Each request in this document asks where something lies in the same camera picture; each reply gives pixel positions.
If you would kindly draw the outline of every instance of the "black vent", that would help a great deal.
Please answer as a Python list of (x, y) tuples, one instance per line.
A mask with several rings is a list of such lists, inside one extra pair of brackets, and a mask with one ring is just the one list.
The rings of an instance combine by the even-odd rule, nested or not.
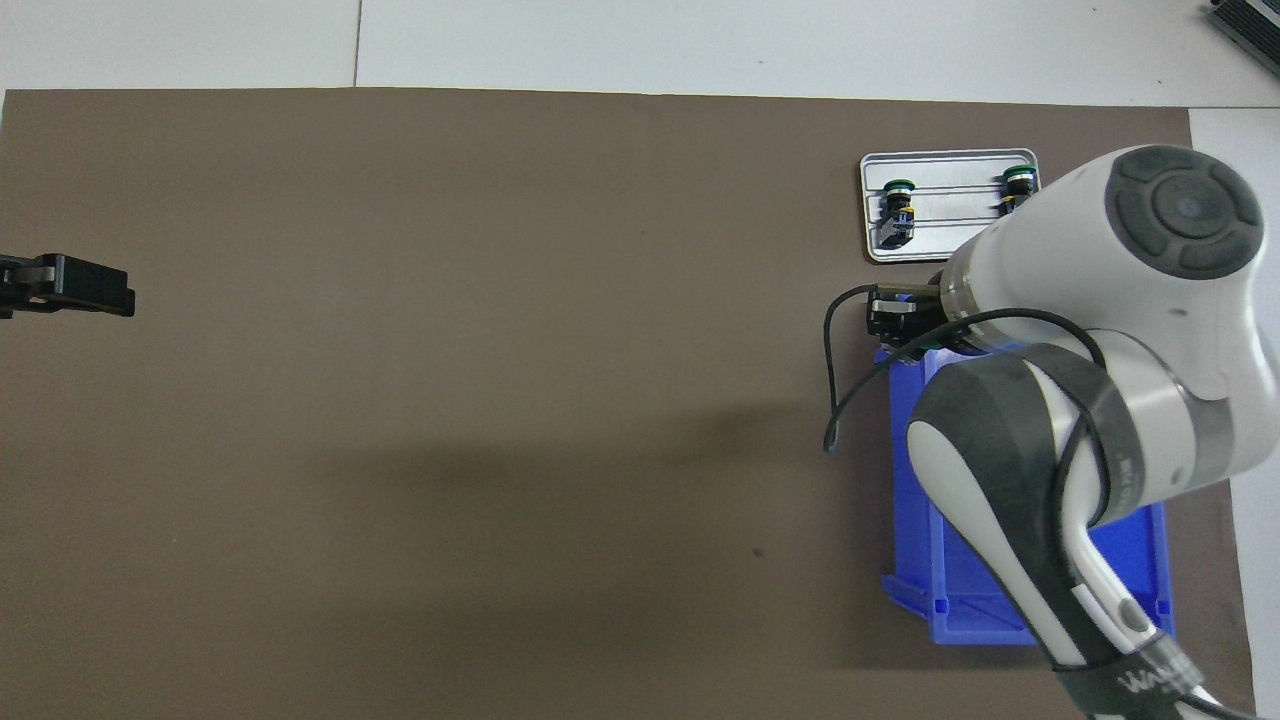
[[(1280, 0), (1263, 0), (1280, 13)], [(1274, 72), (1280, 72), (1280, 28), (1260, 13), (1248, 0), (1222, 0), (1210, 15), (1233, 35), (1252, 47), (1260, 59), (1270, 60)]]

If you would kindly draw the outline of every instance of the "white panel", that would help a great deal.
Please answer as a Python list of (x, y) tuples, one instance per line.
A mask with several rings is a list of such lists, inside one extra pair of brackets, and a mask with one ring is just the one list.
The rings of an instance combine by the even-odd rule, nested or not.
[[(1271, 223), (1271, 243), (1254, 288), (1258, 324), (1280, 342), (1280, 110), (1192, 110), (1197, 150), (1226, 160), (1253, 184)], [(1235, 542), (1253, 651), (1258, 714), (1280, 716), (1280, 455), (1231, 480)], [(1208, 679), (1213, 687), (1213, 679)]]
[(362, 86), (1277, 106), (1201, 0), (365, 0)]
[(358, 0), (0, 0), (0, 88), (349, 86)]

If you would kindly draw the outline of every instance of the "gray circular cap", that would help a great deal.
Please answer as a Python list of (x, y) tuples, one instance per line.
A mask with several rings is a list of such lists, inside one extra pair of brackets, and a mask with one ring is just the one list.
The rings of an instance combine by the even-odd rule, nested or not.
[(1262, 211), (1248, 183), (1185, 147), (1153, 145), (1116, 158), (1106, 202), (1125, 247), (1174, 277), (1226, 277), (1262, 246)]

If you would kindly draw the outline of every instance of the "brown mat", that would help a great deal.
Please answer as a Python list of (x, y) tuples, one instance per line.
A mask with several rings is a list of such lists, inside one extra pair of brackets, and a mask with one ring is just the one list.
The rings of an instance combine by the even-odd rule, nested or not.
[[(864, 260), (864, 154), (1140, 142), (1187, 113), (9, 92), (0, 251), (124, 268), (138, 316), (0, 327), (5, 715), (1076, 717), (881, 592), (884, 388), (824, 456), (818, 331), (936, 269)], [(1170, 510), (1247, 707), (1228, 488)]]

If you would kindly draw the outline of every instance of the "black ribbed object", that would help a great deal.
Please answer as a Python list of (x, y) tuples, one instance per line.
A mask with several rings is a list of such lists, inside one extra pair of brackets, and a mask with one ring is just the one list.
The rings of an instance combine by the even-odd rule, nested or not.
[(1208, 18), (1280, 76), (1280, 0), (1215, 0)]

